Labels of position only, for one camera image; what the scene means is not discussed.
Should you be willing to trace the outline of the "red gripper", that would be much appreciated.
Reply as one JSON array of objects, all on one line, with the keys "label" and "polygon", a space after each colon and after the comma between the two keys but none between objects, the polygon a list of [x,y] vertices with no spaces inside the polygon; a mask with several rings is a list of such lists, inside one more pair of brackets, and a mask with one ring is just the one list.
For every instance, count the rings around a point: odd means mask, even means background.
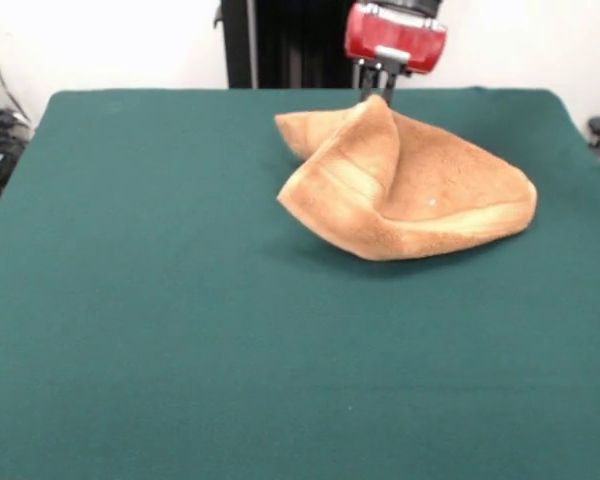
[{"label": "red gripper", "polygon": [[[398,8],[388,2],[356,2],[350,8],[344,37],[346,55],[358,61],[359,101],[375,88],[376,65],[385,60],[404,71],[428,74],[440,60],[447,40],[447,28],[436,19],[412,8]],[[390,106],[399,71],[387,69],[382,98]]]}]

